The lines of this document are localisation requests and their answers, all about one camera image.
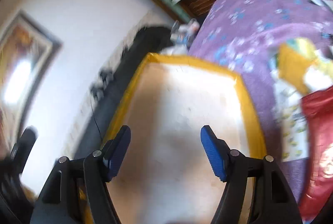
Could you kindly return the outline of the clear plastic bag with bottles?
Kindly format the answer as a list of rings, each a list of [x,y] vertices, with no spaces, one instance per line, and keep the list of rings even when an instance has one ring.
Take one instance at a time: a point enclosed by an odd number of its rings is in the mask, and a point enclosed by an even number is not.
[[[189,49],[199,29],[200,24],[196,19],[191,19],[187,24],[180,24],[179,21],[176,21],[170,31],[170,40],[175,45],[184,45]]]

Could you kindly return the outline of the lemon print tissue pack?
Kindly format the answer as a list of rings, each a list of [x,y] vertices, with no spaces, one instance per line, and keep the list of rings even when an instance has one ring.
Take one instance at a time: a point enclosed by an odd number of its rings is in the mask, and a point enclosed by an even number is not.
[[[275,120],[281,130],[282,161],[309,157],[308,125],[301,108],[302,95],[286,81],[274,77]]]

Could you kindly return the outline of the mustard yellow pouch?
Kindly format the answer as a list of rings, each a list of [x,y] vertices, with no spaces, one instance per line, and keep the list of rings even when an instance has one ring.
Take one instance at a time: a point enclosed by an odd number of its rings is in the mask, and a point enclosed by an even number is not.
[[[303,77],[308,68],[315,65],[314,60],[299,54],[286,43],[280,45],[278,53],[279,78],[292,85],[301,95],[309,93]]]

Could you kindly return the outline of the red packet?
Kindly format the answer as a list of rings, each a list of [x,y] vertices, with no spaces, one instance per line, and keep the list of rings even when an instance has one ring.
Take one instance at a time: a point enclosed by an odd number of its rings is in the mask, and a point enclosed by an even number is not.
[[[303,97],[301,108],[308,123],[309,163],[299,211],[311,221],[332,194],[332,87]]]

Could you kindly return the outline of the framed wall picture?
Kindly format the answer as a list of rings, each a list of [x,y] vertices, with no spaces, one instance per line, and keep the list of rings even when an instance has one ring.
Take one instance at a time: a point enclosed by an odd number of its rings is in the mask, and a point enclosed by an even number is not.
[[[62,43],[24,11],[1,37],[1,153],[21,136],[39,83]]]

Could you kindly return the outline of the black leather sofa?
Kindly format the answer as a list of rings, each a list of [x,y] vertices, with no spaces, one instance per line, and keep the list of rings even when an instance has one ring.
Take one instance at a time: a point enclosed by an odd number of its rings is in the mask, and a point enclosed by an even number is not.
[[[94,85],[90,89],[97,106],[84,129],[83,137],[80,138],[74,159],[86,157],[100,147],[122,96],[144,57],[148,53],[158,53],[173,45],[170,31],[170,28],[164,26],[142,27],[136,33],[132,45],[124,47],[117,68],[100,71],[102,85]]]

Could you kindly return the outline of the yellow-taped cardboard box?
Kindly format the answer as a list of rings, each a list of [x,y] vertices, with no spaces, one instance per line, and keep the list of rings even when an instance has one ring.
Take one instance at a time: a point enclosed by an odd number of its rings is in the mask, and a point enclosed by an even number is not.
[[[114,117],[102,120],[104,140],[126,125],[131,140],[107,190],[122,223],[210,223],[225,184],[213,173],[201,128],[242,154],[262,158],[266,144],[243,79],[190,56],[149,54]]]

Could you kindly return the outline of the purple floral tablecloth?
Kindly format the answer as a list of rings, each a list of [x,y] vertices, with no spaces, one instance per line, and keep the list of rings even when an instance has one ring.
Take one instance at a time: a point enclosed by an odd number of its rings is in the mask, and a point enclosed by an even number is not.
[[[303,77],[309,93],[329,88],[332,85],[332,0],[217,0],[189,53],[242,76],[267,152],[280,161],[292,192],[299,199],[309,157],[282,161],[281,130],[273,112],[273,78],[279,78],[278,53],[284,43],[315,61],[316,65],[310,66]]]

